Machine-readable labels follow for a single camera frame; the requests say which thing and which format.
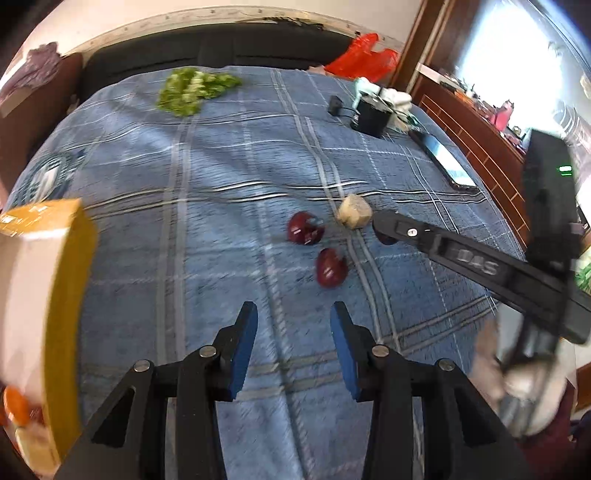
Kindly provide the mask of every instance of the blue gripper pad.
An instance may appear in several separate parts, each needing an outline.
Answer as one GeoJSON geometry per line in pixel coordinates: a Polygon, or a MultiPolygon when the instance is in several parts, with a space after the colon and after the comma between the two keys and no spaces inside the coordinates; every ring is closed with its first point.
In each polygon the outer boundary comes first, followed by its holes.
{"type": "Polygon", "coordinates": [[[230,382],[229,391],[233,400],[244,385],[246,369],[248,369],[248,362],[251,360],[252,346],[255,343],[258,311],[253,302],[244,302],[238,314],[236,326],[242,327],[242,334],[238,338],[238,345],[232,361],[232,381],[230,382]]]}
{"type": "Polygon", "coordinates": [[[336,354],[339,357],[340,369],[343,373],[345,386],[351,393],[351,397],[354,400],[359,400],[361,389],[358,383],[357,363],[353,358],[344,330],[349,329],[349,325],[352,327],[353,322],[351,321],[347,307],[341,301],[335,302],[330,309],[330,331],[335,342],[336,354]]]}

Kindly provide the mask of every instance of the orange fruit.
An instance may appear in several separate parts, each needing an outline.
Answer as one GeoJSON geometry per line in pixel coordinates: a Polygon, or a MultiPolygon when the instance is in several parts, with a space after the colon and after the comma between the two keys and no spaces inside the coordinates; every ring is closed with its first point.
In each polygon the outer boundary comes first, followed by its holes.
{"type": "Polygon", "coordinates": [[[31,420],[29,416],[29,402],[16,387],[8,386],[4,389],[4,410],[8,420],[16,426],[24,427],[31,420]]]}

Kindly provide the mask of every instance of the phone screen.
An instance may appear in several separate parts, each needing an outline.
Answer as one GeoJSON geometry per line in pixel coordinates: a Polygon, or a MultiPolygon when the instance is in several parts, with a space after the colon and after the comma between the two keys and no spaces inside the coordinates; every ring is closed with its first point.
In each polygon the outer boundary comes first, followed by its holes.
{"type": "Polygon", "coordinates": [[[411,138],[421,146],[433,161],[447,172],[451,179],[462,187],[476,188],[476,184],[462,168],[460,163],[449,153],[447,148],[441,145],[440,141],[431,134],[412,131],[411,138]]]}

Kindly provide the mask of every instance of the black charger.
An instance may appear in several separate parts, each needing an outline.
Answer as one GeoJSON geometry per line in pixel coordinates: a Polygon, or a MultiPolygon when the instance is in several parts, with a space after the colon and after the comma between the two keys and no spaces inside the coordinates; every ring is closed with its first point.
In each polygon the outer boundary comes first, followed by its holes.
{"type": "Polygon", "coordinates": [[[356,110],[343,107],[343,101],[336,95],[331,95],[327,107],[328,113],[332,116],[340,116],[343,108],[354,112],[350,123],[353,130],[376,138],[382,138],[393,113],[390,106],[376,95],[362,93],[356,110]]]}

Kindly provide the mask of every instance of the smartphone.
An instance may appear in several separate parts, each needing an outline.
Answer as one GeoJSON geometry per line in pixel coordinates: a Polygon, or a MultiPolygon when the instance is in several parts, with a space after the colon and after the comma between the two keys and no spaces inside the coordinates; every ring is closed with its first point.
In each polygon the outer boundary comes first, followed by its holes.
{"type": "Polygon", "coordinates": [[[445,175],[449,185],[456,190],[475,191],[478,190],[474,180],[470,178],[466,170],[449,153],[441,142],[431,134],[426,132],[417,132],[410,130],[408,136],[412,138],[419,147],[429,156],[429,158],[438,166],[439,170],[445,175]]]}

